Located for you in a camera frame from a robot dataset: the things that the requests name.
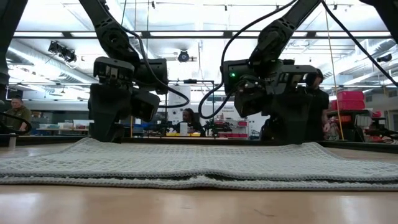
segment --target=table surface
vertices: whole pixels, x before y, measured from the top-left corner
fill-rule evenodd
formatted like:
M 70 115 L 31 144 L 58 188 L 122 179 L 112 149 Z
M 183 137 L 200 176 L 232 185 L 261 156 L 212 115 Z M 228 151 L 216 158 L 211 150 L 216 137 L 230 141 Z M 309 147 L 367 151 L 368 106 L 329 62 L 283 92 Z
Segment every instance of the table surface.
M 69 144 L 0 148 L 37 156 Z M 397 154 L 330 149 L 351 159 L 398 162 Z M 0 223 L 397 223 L 395 192 L 243 192 L 48 185 L 0 186 Z

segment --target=ceiling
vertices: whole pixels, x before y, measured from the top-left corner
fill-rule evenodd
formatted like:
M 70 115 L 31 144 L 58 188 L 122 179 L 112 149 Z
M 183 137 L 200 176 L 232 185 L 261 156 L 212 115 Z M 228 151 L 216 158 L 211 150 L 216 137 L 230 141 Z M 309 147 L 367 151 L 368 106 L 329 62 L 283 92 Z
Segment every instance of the ceiling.
M 137 32 L 155 31 L 195 31 L 201 30 L 239 30 L 249 22 L 274 11 L 277 6 L 283 6 L 289 1 L 273 0 L 168 0 L 152 1 L 143 0 L 107 0 L 109 11 L 122 23 L 123 26 Z M 370 54 L 380 57 L 391 53 L 390 62 L 381 63 L 383 67 L 390 68 L 393 75 L 396 68 L 396 43 L 388 38 L 383 38 L 381 32 L 388 31 L 373 7 L 359 1 L 326 1 L 330 8 L 335 8 L 333 13 L 349 29 L 362 31 L 361 43 Z M 252 26 L 249 30 L 262 30 L 274 19 L 279 18 L 281 12 Z M 330 30 L 341 29 L 328 17 Z M 337 84 L 350 85 L 382 85 L 385 77 L 377 73 L 366 56 L 355 47 L 350 39 L 327 38 L 326 16 L 321 6 L 300 26 L 298 31 L 317 32 L 316 39 L 300 38 L 291 39 L 283 51 L 281 58 L 292 58 L 296 64 L 309 64 L 320 68 L 327 79 L 324 84 L 333 84 L 333 69 L 331 59 L 335 63 Z M 13 58 L 10 82 L 23 82 L 29 84 L 37 75 L 40 82 L 49 83 L 92 83 L 93 62 L 95 58 L 106 56 L 98 40 L 89 36 L 87 38 L 65 38 L 61 32 L 92 32 L 93 25 L 78 0 L 29 0 L 22 19 L 17 28 L 16 38 L 13 40 L 7 56 Z M 50 41 L 56 40 L 60 44 L 76 51 L 78 60 L 73 64 L 65 64 L 58 56 L 48 52 Z M 145 50 L 150 58 L 167 58 L 169 80 L 184 80 L 188 78 L 220 81 L 220 59 L 223 48 L 228 39 L 222 38 L 175 38 L 163 37 L 162 39 L 143 39 Z M 248 58 L 257 44 L 255 37 L 251 39 L 236 39 L 226 53 L 226 60 Z M 197 60 L 180 63 L 175 58 L 181 50 L 187 50 L 191 57 Z M 23 86 L 24 90 L 53 91 L 54 86 Z M 202 86 L 193 87 L 193 90 L 203 89 Z M 62 98 L 75 98 L 76 94 L 84 93 L 87 97 L 87 86 L 81 90 L 74 90 L 74 94 L 64 94 Z M 200 98 L 202 93 L 193 92 Z

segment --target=person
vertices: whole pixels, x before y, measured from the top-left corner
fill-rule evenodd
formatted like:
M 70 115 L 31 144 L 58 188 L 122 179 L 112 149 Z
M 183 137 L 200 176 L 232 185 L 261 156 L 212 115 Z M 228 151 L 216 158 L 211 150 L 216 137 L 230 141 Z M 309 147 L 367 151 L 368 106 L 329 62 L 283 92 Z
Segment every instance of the person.
M 182 121 L 175 126 L 176 132 L 180 132 L 180 123 L 183 122 L 188 123 L 189 134 L 199 132 L 201 137 L 206 135 L 205 130 L 202 128 L 200 122 L 195 121 L 195 114 L 191 108 L 187 108 L 182 111 Z
M 32 112 L 24 106 L 24 102 L 20 96 L 14 96 L 11 98 L 11 107 L 11 109 L 6 111 L 6 114 L 17 116 L 30 122 Z M 6 118 L 6 126 L 9 126 L 14 130 L 25 131 L 27 125 L 25 122 L 18 119 Z
M 327 110 L 329 108 L 329 94 L 319 89 L 323 81 L 323 74 L 318 69 L 318 73 L 306 78 L 307 93 L 313 96 L 308 111 L 308 121 L 305 133 L 306 141 L 322 141 L 324 133 L 330 130 Z

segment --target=man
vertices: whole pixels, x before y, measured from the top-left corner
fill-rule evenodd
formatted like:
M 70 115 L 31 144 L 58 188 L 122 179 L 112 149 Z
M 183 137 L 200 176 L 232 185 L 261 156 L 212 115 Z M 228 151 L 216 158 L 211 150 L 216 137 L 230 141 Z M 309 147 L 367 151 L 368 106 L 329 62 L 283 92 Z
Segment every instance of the man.
M 24 102 L 20 96 L 14 96 L 11 98 L 12 108 L 6 111 L 6 114 L 17 116 L 30 122 L 32 112 L 24 106 Z M 25 131 L 26 124 L 18 119 L 6 118 L 6 126 L 14 130 Z
M 329 94 L 319 89 L 319 85 L 323 81 L 323 74 L 320 70 L 318 73 L 305 79 L 307 84 L 307 93 L 313 96 L 310 109 L 308 112 L 308 121 L 306 128 L 305 140 L 322 141 L 324 133 L 330 130 L 328 122 L 327 109 L 329 108 Z

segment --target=workbench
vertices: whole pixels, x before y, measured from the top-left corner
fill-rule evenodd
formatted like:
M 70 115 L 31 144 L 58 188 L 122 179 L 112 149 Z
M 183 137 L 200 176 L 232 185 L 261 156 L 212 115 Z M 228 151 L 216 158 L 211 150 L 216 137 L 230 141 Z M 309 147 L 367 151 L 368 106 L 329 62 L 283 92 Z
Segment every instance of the workbench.
M 15 151 L 0 148 L 0 157 L 37 156 L 60 151 L 69 145 L 70 143 L 18 146 Z M 330 151 L 351 159 L 398 162 L 397 154 L 347 149 Z M 398 220 L 397 210 L 398 192 L 242 192 L 211 189 L 0 186 L 2 224 L 390 224 Z

